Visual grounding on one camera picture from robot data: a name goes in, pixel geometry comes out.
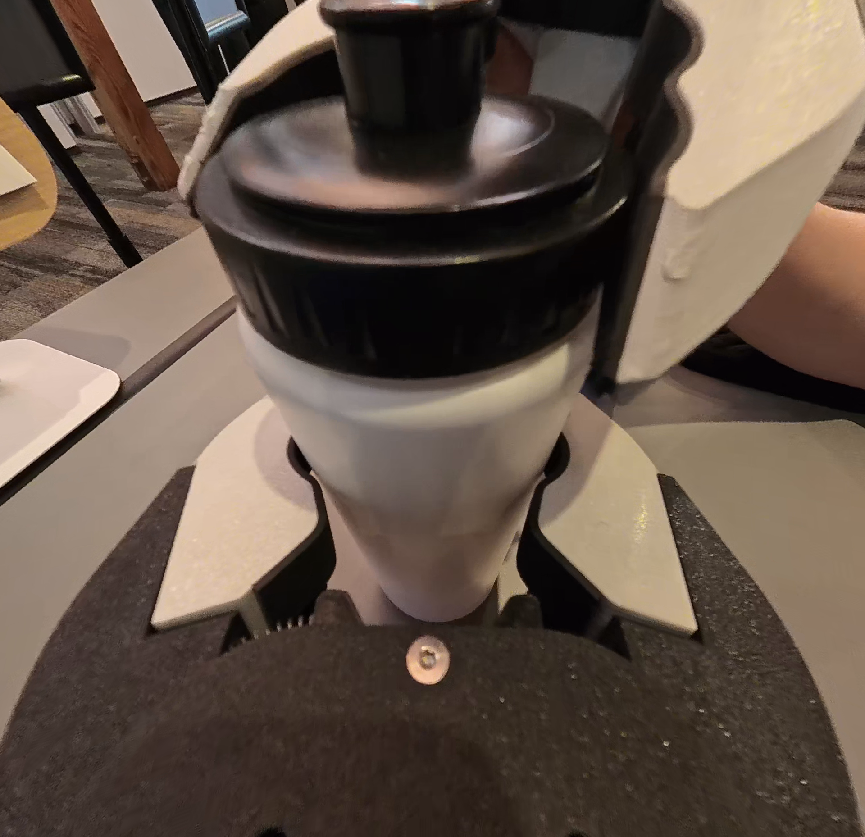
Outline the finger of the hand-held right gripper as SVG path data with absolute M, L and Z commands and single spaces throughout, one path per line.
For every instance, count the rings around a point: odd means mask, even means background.
M 659 378 L 758 291 L 863 127 L 863 0 L 656 0 L 616 130 L 628 252 L 602 391 Z
M 193 201 L 200 172 L 225 137 L 250 118 L 311 96 L 335 74 L 333 33 L 323 22 L 317 2 L 303 2 L 244 56 L 222 81 L 208 104 L 200 128 L 182 164 L 178 192 Z

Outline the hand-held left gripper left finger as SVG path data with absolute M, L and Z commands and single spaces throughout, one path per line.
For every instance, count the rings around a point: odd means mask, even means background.
M 150 623 L 302 624 L 336 568 L 323 491 L 273 402 L 260 399 L 197 459 Z

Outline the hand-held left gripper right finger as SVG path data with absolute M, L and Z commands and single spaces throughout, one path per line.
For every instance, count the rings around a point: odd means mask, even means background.
M 698 630 L 656 467 L 584 395 L 529 504 L 521 580 L 559 632 L 603 635 L 615 620 Z

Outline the white plastic bottle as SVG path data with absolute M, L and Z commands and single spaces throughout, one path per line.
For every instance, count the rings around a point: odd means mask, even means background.
M 238 312 L 290 436 L 384 594 L 450 622 L 491 592 L 592 361 L 600 300 L 562 341 L 491 370 L 368 378 L 284 354 Z

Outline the black bottle lid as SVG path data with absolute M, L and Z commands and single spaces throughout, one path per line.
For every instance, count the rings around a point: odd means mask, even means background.
M 563 340 L 620 255 L 633 164 L 601 123 L 485 90 L 499 0 L 319 0 L 342 93 L 246 118 L 189 199 L 254 331 L 372 378 Z

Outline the person's right forearm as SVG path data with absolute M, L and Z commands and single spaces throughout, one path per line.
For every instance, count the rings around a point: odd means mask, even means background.
M 817 204 L 772 274 L 728 321 L 812 377 L 864 388 L 864 215 Z

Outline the black board easel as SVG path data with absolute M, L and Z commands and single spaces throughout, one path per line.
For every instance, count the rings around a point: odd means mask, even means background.
M 205 103 L 213 100 L 222 81 L 249 52 L 246 31 L 205 46 L 199 39 L 182 0 L 151 0 L 178 45 Z

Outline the wooden furniture leg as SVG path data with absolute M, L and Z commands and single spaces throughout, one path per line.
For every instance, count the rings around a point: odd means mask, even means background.
M 179 166 L 92 0 L 50 0 L 92 78 L 93 96 L 143 187 L 165 192 Z

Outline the black framed panel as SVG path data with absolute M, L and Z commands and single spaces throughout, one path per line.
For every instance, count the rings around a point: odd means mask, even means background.
M 94 89 L 50 0 L 1 0 L 1 97 L 11 110 Z

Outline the wooden display board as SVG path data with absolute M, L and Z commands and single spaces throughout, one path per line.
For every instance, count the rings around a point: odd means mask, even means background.
M 33 132 L 1 101 L 1 145 L 36 177 L 37 182 L 1 197 L 1 250 L 36 235 L 54 215 L 58 188 L 52 163 Z

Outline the black metal frame leg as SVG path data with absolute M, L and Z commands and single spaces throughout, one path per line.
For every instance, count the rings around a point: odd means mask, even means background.
M 38 111 L 38 108 L 34 106 L 21 106 L 16 112 L 39 140 L 88 212 L 91 213 L 124 266 L 132 268 L 141 264 L 143 259 L 137 248 L 104 206 L 90 182 L 76 165 L 70 153 L 63 147 L 60 139 L 58 139 L 53 129 Z

